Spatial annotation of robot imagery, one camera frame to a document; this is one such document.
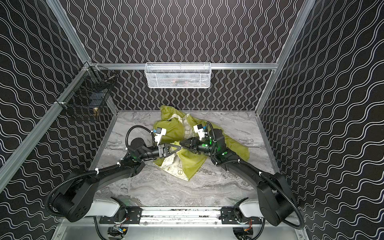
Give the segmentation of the green zip-up jacket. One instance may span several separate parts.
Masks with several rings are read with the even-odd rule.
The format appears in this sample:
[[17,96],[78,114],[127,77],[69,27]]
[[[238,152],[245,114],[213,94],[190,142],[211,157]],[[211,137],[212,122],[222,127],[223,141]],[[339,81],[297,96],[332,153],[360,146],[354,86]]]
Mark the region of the green zip-up jacket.
[[154,164],[166,173],[184,181],[189,181],[208,158],[217,154],[225,159],[236,155],[236,159],[247,161],[249,148],[229,137],[219,126],[192,117],[174,107],[161,106],[161,120],[154,125],[155,130],[163,128],[167,133],[162,143],[181,147],[169,157],[162,157]]

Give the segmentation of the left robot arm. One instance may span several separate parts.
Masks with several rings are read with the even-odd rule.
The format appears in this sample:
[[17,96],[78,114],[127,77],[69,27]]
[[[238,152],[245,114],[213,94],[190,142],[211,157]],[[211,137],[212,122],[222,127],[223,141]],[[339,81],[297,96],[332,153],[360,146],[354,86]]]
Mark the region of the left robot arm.
[[[134,129],[143,129],[151,134],[152,145],[147,146],[142,138],[129,142]],[[161,129],[154,131],[140,125],[131,127],[125,138],[127,153],[115,165],[71,174],[65,181],[54,187],[44,201],[47,212],[55,217],[64,217],[76,222],[90,211],[95,193],[112,183],[138,175],[146,161],[162,159],[181,150],[181,146],[160,144],[156,137],[162,137]]]

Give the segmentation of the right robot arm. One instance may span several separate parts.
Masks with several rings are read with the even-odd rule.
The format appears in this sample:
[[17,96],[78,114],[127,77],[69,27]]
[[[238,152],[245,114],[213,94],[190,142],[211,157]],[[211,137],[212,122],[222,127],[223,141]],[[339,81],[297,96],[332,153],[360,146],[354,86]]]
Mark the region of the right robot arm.
[[210,122],[195,126],[197,137],[180,142],[182,148],[210,157],[216,167],[223,168],[248,182],[257,192],[258,213],[273,226],[284,223],[302,230],[305,220],[286,178],[280,173],[271,174],[245,161],[226,143],[224,133]]

